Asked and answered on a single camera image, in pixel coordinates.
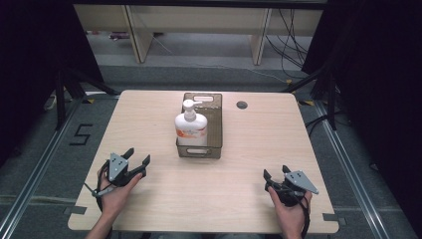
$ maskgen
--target lotion bottle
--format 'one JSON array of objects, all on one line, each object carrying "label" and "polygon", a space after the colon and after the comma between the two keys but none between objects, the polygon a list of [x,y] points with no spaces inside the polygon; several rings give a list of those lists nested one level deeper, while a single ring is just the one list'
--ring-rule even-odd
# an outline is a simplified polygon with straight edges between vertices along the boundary
[{"label": "lotion bottle", "polygon": [[195,111],[195,105],[202,102],[185,100],[184,113],[178,115],[174,121],[179,145],[207,146],[207,118]]}]

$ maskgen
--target gray floor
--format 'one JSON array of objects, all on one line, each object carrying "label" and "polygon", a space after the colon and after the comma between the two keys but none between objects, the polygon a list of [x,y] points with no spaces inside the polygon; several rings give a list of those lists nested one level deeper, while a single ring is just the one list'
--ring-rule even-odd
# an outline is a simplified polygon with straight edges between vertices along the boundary
[{"label": "gray floor", "polygon": [[[285,81],[290,79],[281,71],[281,57],[269,44],[265,46],[261,66],[254,66],[246,36],[160,35],[153,41],[146,62],[138,64],[130,41],[113,41],[108,38],[108,34],[106,32],[101,32],[99,35],[89,34],[88,38],[101,66],[105,82],[117,90],[216,89],[277,92],[285,88]],[[307,48],[311,38],[298,38],[298,40]],[[290,56],[299,60],[295,51],[288,52]],[[283,68],[295,77],[304,76],[298,72],[297,66],[288,61],[283,61]],[[309,100],[311,88],[312,84],[297,90],[295,96],[298,101]],[[87,91],[95,90],[87,86]],[[19,218],[19,223],[13,225],[14,233],[11,238],[84,237],[86,232],[75,232],[68,228],[67,209],[75,204],[116,101],[103,98],[96,99],[92,104],[77,102],[67,104],[68,109],[77,106],[75,114],[63,132],[60,144],[42,174],[40,184],[37,185],[28,206]],[[300,105],[299,108],[304,122],[318,117],[317,107]],[[81,131],[89,134],[90,138],[84,146],[71,146],[72,142],[83,140],[75,137],[75,132],[82,123],[91,124]],[[370,157],[347,117],[337,116],[336,125],[336,133],[390,238],[417,238],[382,177],[369,168]],[[21,143],[22,154],[9,158],[0,168],[1,218],[6,217],[15,198],[30,178],[32,170],[42,158],[50,139],[56,133],[55,126],[55,109],[46,111]],[[328,130],[326,125],[318,124],[311,135],[311,142],[335,214],[340,221],[339,231],[330,235],[330,238],[379,238],[365,217],[364,209],[330,142]],[[122,238],[139,238],[140,235],[128,232],[121,234]],[[327,238],[327,236],[309,235],[309,238]]]}]

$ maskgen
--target forearm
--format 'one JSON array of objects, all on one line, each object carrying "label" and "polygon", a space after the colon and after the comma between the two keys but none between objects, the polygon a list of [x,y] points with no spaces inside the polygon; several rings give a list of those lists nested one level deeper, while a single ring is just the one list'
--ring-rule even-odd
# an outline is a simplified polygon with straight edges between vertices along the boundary
[{"label": "forearm", "polygon": [[117,216],[102,214],[86,239],[105,239]]},{"label": "forearm", "polygon": [[283,238],[285,238],[285,239],[302,239],[302,236],[298,236],[298,235],[286,236],[286,235],[283,235]]}]

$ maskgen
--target floor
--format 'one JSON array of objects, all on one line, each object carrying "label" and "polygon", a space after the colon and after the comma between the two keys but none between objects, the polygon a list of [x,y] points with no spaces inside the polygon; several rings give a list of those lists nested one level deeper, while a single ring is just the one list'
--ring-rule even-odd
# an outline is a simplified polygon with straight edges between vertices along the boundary
[{"label": "floor", "polygon": [[[114,41],[108,37],[109,34],[109,32],[87,34],[96,59],[99,65],[104,67],[104,71],[112,71],[113,68],[108,67],[132,67],[144,70],[159,67],[169,68],[169,73],[171,73],[174,69],[209,68],[246,70],[248,74],[257,75],[263,75],[265,72],[265,77],[278,79],[277,76],[272,75],[273,72],[285,70],[286,73],[291,73],[300,70],[298,64],[286,58],[282,59],[268,41],[264,48],[261,65],[254,66],[248,38],[241,35],[158,34],[155,35],[145,63],[139,64],[135,60],[130,41],[127,39]],[[270,40],[280,49],[284,49],[276,36],[270,36]],[[311,40],[312,38],[309,37],[297,38],[304,49],[309,47]],[[301,62],[295,49],[286,48],[285,53],[296,63]],[[286,83],[286,79],[278,80],[283,84]],[[308,100],[307,94],[309,94],[309,87],[298,91],[298,100]],[[45,155],[46,148],[54,148],[54,145],[49,145],[50,139],[62,137],[64,141],[62,144],[69,145],[75,140],[71,134],[84,122],[85,116],[90,116],[91,120],[99,124],[97,136],[93,135],[89,142],[92,143],[92,147],[95,147],[101,140],[102,130],[107,124],[106,117],[112,114],[115,102],[98,101],[96,108],[90,107],[89,104],[81,104],[75,112],[70,129],[64,132],[64,135],[57,135],[54,131],[52,126],[55,125],[56,120],[54,111],[48,111],[39,118],[37,127],[23,142],[22,146],[25,150],[22,154],[9,159],[0,169],[2,191],[0,216],[2,218],[6,218],[8,212],[13,210],[15,200],[24,193],[22,188],[32,183],[28,180],[28,178],[33,178],[31,173],[38,168],[43,168],[39,165],[41,161],[39,159],[48,157]],[[324,115],[323,102],[312,104],[315,105],[312,107],[302,103],[300,106],[304,122]],[[70,103],[69,108],[74,105],[75,102]],[[330,130],[326,122],[309,130],[313,131],[310,138],[340,230],[334,235],[310,235],[309,238],[417,238],[380,175],[369,167],[370,157],[364,146],[360,144],[347,117],[336,117],[336,123],[337,131]],[[85,148],[81,149],[77,155],[92,158],[96,151]],[[70,155],[69,150],[61,150],[60,145],[54,149],[53,154],[58,158],[69,158]],[[88,172],[91,162],[77,156],[72,160],[52,161],[47,164],[47,168],[40,169],[39,181],[31,186],[34,195],[29,199],[28,207],[20,215],[15,215],[20,220],[10,225],[10,230],[14,231],[10,238],[84,237],[85,232],[73,232],[67,228],[69,219],[67,210],[75,204],[75,195],[78,195],[81,190],[84,175]],[[64,186],[58,189],[58,182]],[[140,237],[139,234],[123,233],[122,235],[115,234],[114,238],[120,238],[120,236],[122,238]]]}]

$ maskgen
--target bottle label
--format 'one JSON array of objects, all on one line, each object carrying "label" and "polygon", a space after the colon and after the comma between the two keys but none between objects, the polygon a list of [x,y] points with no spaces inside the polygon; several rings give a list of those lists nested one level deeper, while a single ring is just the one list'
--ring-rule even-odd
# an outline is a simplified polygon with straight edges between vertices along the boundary
[{"label": "bottle label", "polygon": [[177,135],[184,138],[200,138],[207,135],[207,127],[200,129],[176,129]]}]

